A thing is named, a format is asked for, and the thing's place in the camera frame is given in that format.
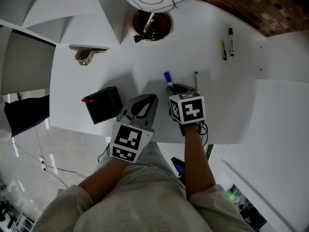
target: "black marker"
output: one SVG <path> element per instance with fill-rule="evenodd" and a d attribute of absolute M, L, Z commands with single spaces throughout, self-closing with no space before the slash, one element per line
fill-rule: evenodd
<path fill-rule="evenodd" d="M 234 42 L 233 42 L 233 29 L 229 28 L 229 35 L 230 35 L 230 55 L 234 55 Z"/>

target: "lamp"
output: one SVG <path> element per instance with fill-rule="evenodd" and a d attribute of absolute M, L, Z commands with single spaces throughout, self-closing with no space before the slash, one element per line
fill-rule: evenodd
<path fill-rule="evenodd" d="M 140 40 L 158 41 L 171 29 L 171 18 L 167 12 L 178 8 L 185 0 L 127 0 L 139 10 L 133 16 L 133 27 Z"/>

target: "yellow marker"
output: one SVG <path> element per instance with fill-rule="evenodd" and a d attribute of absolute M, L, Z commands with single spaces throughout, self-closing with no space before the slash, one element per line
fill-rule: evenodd
<path fill-rule="evenodd" d="M 224 40 L 221 39 L 221 46 L 222 46 L 222 57 L 224 60 L 227 60 L 226 58 L 226 50 L 225 50 L 225 46 L 224 46 Z"/>

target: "marker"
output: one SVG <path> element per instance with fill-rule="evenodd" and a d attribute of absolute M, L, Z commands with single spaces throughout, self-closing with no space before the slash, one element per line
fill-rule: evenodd
<path fill-rule="evenodd" d="M 223 57 L 224 60 L 227 60 L 226 50 L 225 50 L 224 40 L 223 39 L 221 39 L 221 46 L 222 46 L 222 57 Z"/>
<path fill-rule="evenodd" d="M 195 72 L 195 89 L 198 91 L 198 72 Z"/>
<path fill-rule="evenodd" d="M 168 86 L 173 87 L 173 82 L 172 82 L 172 79 L 169 75 L 169 72 L 164 72 L 164 76 L 165 76 L 166 82 L 168 83 Z"/>
<path fill-rule="evenodd" d="M 228 29 L 229 35 L 230 35 L 230 55 L 234 55 L 234 42 L 233 42 L 233 29 Z"/>
<path fill-rule="evenodd" d="M 97 102 L 98 100 L 82 99 L 82 102 Z"/>

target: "white desk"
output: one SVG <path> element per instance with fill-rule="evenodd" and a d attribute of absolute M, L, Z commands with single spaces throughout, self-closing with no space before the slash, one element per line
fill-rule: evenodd
<path fill-rule="evenodd" d="M 168 115 L 163 73 L 170 71 L 174 83 L 193 86 L 194 71 L 199 71 L 209 144 L 241 143 L 255 98 L 255 41 L 263 37 L 233 16 L 197 0 L 188 0 L 171 16 L 174 26 L 166 38 L 139 43 L 133 40 L 136 33 L 130 26 L 132 16 L 128 16 L 121 45 L 102 43 L 110 51 L 96 54 L 87 67 L 78 64 L 76 52 L 68 45 L 58 45 L 51 77 L 51 125 L 110 136 L 114 119 L 94 125 L 81 99 L 117 86 L 123 103 L 140 94 L 155 93 L 159 104 L 153 141 L 183 143 L 177 123 Z M 234 31 L 235 56 L 228 55 L 224 61 L 220 39 L 228 52 L 229 27 Z"/>

